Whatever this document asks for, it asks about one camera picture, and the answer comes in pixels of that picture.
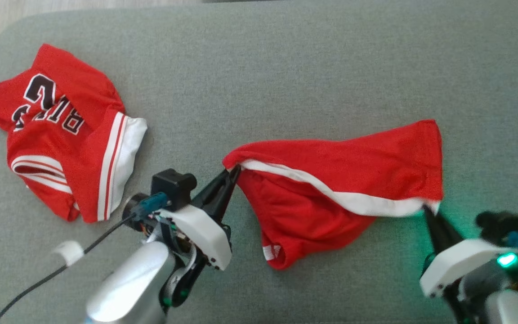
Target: gray couch cushion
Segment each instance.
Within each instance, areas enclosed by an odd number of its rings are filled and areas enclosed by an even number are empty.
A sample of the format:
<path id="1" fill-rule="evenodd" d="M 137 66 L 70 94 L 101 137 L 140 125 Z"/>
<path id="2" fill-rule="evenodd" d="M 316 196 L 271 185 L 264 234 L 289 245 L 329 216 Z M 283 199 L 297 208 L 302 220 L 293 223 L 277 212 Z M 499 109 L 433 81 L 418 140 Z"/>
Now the gray couch cushion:
<path id="1" fill-rule="evenodd" d="M 278 138 L 343 140 L 418 119 L 438 121 L 442 208 L 467 236 L 485 209 L 518 212 L 518 2 L 259 2 L 68 12 L 29 17 L 0 35 L 0 81 L 41 43 L 113 80 L 150 129 L 125 197 L 165 168 L 209 181 L 238 145 Z M 86 246 L 109 226 L 55 217 L 6 166 L 0 131 L 0 308 L 61 264 L 60 242 Z M 113 224 L 121 215 L 118 209 Z M 381 219 L 348 247 L 286 271 L 261 253 L 237 190 L 225 222 L 234 259 L 206 270 L 169 323 L 446 323 L 419 288 L 430 252 L 422 219 Z M 34 291 L 2 323 L 76 323 L 99 282 L 139 245 L 117 230 Z"/>

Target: red basketball jersey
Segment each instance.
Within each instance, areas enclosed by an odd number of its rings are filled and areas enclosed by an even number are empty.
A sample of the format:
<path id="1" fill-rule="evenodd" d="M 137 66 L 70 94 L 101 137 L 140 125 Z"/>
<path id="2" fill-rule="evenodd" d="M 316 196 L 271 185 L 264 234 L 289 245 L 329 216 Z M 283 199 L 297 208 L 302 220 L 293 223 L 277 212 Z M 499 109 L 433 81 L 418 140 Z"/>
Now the red basketball jersey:
<path id="1" fill-rule="evenodd" d="M 31 68 L 0 83 L 8 165 L 58 216 L 109 219 L 133 171 L 146 121 L 125 115 L 107 76 L 43 45 Z"/>
<path id="2" fill-rule="evenodd" d="M 285 269 L 342 248 L 376 217 L 406 217 L 442 200 L 441 136 L 433 120 L 347 141 L 255 142 L 223 160 L 261 224 L 263 254 Z"/>

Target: black number print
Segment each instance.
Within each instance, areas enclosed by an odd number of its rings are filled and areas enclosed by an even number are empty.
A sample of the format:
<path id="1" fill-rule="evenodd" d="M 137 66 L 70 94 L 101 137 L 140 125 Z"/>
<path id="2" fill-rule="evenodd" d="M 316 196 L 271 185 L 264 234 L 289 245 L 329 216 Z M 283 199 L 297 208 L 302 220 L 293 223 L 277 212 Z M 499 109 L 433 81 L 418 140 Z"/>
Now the black number print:
<path id="1" fill-rule="evenodd" d="M 33 118 L 35 121 L 41 121 L 55 104 L 55 82 L 39 73 L 31 78 L 23 97 L 31 103 L 41 100 L 41 112 Z"/>
<path id="2" fill-rule="evenodd" d="M 63 111 L 69 105 L 70 105 L 69 99 L 66 96 L 61 97 L 61 99 L 59 99 L 59 103 L 57 104 L 57 107 L 55 107 L 55 111 L 51 114 L 51 116 L 47 117 L 47 120 L 51 121 L 53 123 L 57 123 L 57 121 L 59 121 L 61 115 L 63 114 Z"/>
<path id="3" fill-rule="evenodd" d="M 15 122 L 15 129 L 13 131 L 21 131 L 23 127 L 25 127 L 25 122 L 23 121 L 23 115 L 25 115 L 29 109 L 30 105 L 25 104 L 21 105 L 19 108 L 15 109 L 13 115 L 11 116 L 11 120 Z"/>
<path id="4" fill-rule="evenodd" d="M 75 108 L 71 109 L 68 117 L 63 122 L 63 129 L 77 135 L 81 125 L 83 125 L 83 117 L 77 113 Z"/>

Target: wire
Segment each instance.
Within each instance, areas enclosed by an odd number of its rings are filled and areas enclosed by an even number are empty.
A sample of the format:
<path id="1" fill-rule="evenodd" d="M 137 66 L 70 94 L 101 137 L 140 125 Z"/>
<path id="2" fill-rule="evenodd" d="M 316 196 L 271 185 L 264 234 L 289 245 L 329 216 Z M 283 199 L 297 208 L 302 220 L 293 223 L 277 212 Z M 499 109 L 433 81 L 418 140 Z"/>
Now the wire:
<path id="1" fill-rule="evenodd" d="M 123 225 L 126 221 L 128 221 L 129 219 L 131 219 L 132 216 L 128 216 L 126 217 L 125 219 L 122 219 L 119 223 L 111 226 L 111 228 L 109 228 L 107 230 L 107 232 L 103 233 L 103 235 L 101 235 L 97 240 L 95 240 L 95 242 L 91 243 L 90 246 L 88 246 L 88 248 L 86 248 L 84 250 L 84 254 L 88 254 L 93 248 L 95 248 L 99 243 L 101 243 L 101 241 L 105 240 L 105 238 L 113 233 L 114 230 L 116 230 L 117 228 L 119 228 L 119 226 Z M 66 269 L 68 268 L 67 265 L 63 265 L 61 266 L 59 269 L 53 271 L 50 275 L 48 275 L 47 277 L 37 281 L 37 283 L 31 285 L 31 287 L 25 289 L 24 291 L 22 291 L 19 295 L 17 295 L 14 299 L 12 299 L 12 301 L 9 302 L 9 304 L 7 304 L 4 309 L 2 309 L 0 311 L 0 320 L 1 318 L 5 315 L 5 313 L 9 310 L 9 308 L 11 308 L 15 303 L 17 303 L 21 298 L 23 298 L 25 295 L 27 295 L 28 293 L 31 293 L 31 291 L 34 291 L 35 289 L 37 289 L 39 286 L 43 285 L 44 283 L 46 283 L 47 281 L 50 281 L 51 279 L 55 278 L 58 274 L 62 273 L 63 271 L 65 271 Z"/>
<path id="2" fill-rule="evenodd" d="M 145 230 L 145 225 L 140 224 L 140 226 L 141 226 L 141 231 L 143 232 L 143 234 L 144 234 L 145 236 L 148 236 L 148 235 L 147 235 L 147 231 Z"/>
<path id="3" fill-rule="evenodd" d="M 47 277 L 37 281 L 37 283 L 35 283 L 34 285 L 32 285 L 31 287 L 25 289 L 24 291 L 22 291 L 19 295 L 17 295 L 12 301 L 9 302 L 9 304 L 7 304 L 7 306 L 4 307 L 4 309 L 2 309 L 0 311 L 0 320 L 1 320 L 1 317 L 9 310 L 9 308 L 11 308 L 15 303 L 17 303 L 21 298 L 23 298 L 25 295 L 27 295 L 28 293 L 31 293 L 31 291 L 35 290 L 37 287 L 43 285 L 44 283 L 46 283 L 47 281 L 50 281 L 51 279 L 53 279 L 56 275 L 62 273 L 63 271 L 65 271 L 65 269 L 67 269 L 67 265 L 63 265 L 62 267 L 60 267 L 59 269 L 55 270 L 53 273 L 51 273 L 50 275 L 48 275 Z"/>

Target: white stripe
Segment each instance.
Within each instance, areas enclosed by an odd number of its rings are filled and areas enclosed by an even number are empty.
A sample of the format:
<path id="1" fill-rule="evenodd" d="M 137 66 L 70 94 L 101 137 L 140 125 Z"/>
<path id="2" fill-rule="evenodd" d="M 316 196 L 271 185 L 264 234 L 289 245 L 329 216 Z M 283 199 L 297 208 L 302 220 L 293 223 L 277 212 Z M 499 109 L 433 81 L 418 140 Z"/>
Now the white stripe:
<path id="1" fill-rule="evenodd" d="M 53 182 L 49 179 L 45 179 L 45 178 L 42 178 L 40 176 L 33 176 L 33 175 L 30 175 L 30 174 L 22 174 L 21 176 L 27 178 L 27 179 L 31 179 L 35 182 L 39 182 L 41 183 L 42 185 L 46 185 L 50 188 L 53 188 L 53 189 L 56 189 L 58 191 L 63 191 L 64 193 L 68 193 L 68 194 L 72 194 L 71 192 L 71 188 L 69 186 L 66 186 L 64 184 L 60 184 L 60 183 L 56 183 L 56 182 Z"/>
<path id="2" fill-rule="evenodd" d="M 263 163 L 257 160 L 245 160 L 241 167 L 248 170 L 268 172 L 281 175 L 286 178 L 310 183 L 323 195 L 329 197 L 341 207 L 352 213 L 366 216 L 385 216 L 385 217 L 405 217 L 411 216 L 421 210 L 423 205 L 430 206 L 434 212 L 438 211 L 440 201 L 431 201 L 423 198 L 408 198 L 401 200 L 391 200 L 381 197 L 366 195 L 365 193 L 342 193 L 333 191 L 315 176 L 289 168 L 282 164 Z"/>
<path id="3" fill-rule="evenodd" d="M 64 178 L 60 178 L 58 176 L 54 176 L 54 175 L 50 175 L 50 174 L 46 174 L 46 173 L 21 173 L 21 172 L 15 172 L 15 173 L 18 175 L 23 175 L 23 176 L 29 175 L 29 176 L 36 176 L 37 178 L 49 179 L 49 180 L 53 180 L 53 181 L 62 183 L 64 185 L 67 184 L 67 181 Z"/>
<path id="4" fill-rule="evenodd" d="M 17 167 L 22 167 L 22 166 L 33 167 L 33 168 L 37 168 L 39 170 L 48 170 L 49 172 L 53 172 L 54 174 L 49 174 L 49 173 L 45 173 L 45 172 L 37 172 L 37 173 L 34 173 L 34 172 L 18 172 L 16 170 L 16 168 Z M 48 168 L 46 166 L 40 166 L 39 164 L 31 164 L 31 163 L 19 162 L 15 166 L 13 166 L 13 172 L 15 172 L 16 174 L 19 174 L 19 175 L 29 174 L 29 175 L 35 175 L 35 176 L 43 176 L 43 177 L 51 178 L 51 179 L 53 179 L 55 181 L 67 184 L 67 180 L 65 179 L 63 174 L 58 173 L 57 170 L 55 170 L 55 169 Z"/>
<path id="5" fill-rule="evenodd" d="M 115 163 L 111 166 L 111 185 L 109 186 L 109 206 L 111 209 L 107 213 L 111 213 L 119 206 L 123 198 L 123 189 L 125 183 L 133 172 L 135 164 L 135 154 L 141 145 L 143 135 L 147 130 L 147 123 L 142 118 L 131 118 L 125 116 L 121 127 L 121 135 L 119 142 L 121 147 L 115 155 Z"/>
<path id="6" fill-rule="evenodd" d="M 18 161 L 33 161 L 33 162 L 39 162 L 42 164 L 47 164 L 48 166 L 52 166 L 53 168 L 56 168 L 60 171 L 63 171 L 63 168 L 61 167 L 61 163 L 59 163 L 58 160 L 54 160 L 53 158 L 43 156 L 43 155 L 22 155 L 16 157 L 12 162 L 11 166 L 13 167 L 14 164 L 16 164 Z"/>
<path id="7" fill-rule="evenodd" d="M 119 132 L 119 125 L 121 125 L 121 120 L 123 118 L 123 114 L 118 112 L 113 119 L 113 124 L 111 125 L 111 132 L 109 133 L 109 140 L 107 141 L 107 147 L 105 148 L 105 153 L 103 154 L 103 163 L 101 164 L 101 175 L 99 176 L 99 197 L 97 199 L 97 220 L 102 221 L 105 219 L 105 201 L 109 199 L 106 197 L 107 195 L 107 186 L 109 186 L 109 166 L 111 164 L 111 157 L 113 156 L 113 151 L 115 150 L 115 143 L 117 142 L 117 133 Z"/>
<path id="8" fill-rule="evenodd" d="M 109 177 L 109 183 L 107 184 L 109 186 L 109 196 L 107 196 L 107 215 L 105 215 L 105 219 L 109 219 L 109 216 L 111 215 L 111 205 L 113 203 L 113 191 L 115 190 L 113 177 L 115 176 L 116 166 L 119 162 L 119 151 L 121 150 L 121 145 L 123 144 L 123 136 L 125 135 L 125 124 L 127 123 L 128 117 L 123 115 L 123 119 L 121 120 L 121 133 L 119 134 L 119 141 L 117 141 L 117 147 L 115 148 L 113 152 L 113 156 L 115 158 L 113 159 L 113 164 L 111 164 L 111 176 Z"/>

